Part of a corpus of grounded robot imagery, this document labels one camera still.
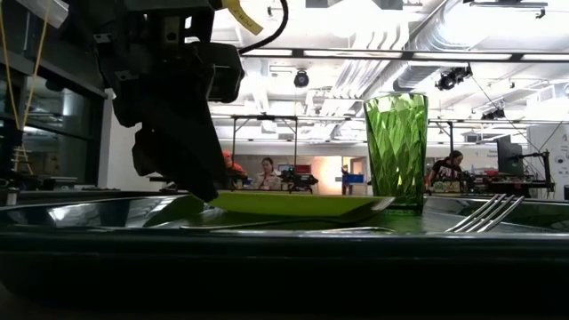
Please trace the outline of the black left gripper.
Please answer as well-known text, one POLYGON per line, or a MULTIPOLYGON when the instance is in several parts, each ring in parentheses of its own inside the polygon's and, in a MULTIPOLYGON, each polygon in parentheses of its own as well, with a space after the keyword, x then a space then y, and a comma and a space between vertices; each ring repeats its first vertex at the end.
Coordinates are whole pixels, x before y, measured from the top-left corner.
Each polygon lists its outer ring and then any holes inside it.
POLYGON ((166 88, 178 78, 198 78, 198 52, 210 44, 216 3, 115 0, 108 8, 93 34, 96 55, 116 94, 119 123, 142 123, 132 147, 135 171, 157 173, 204 201, 215 199, 225 162, 207 99, 174 98, 166 88))

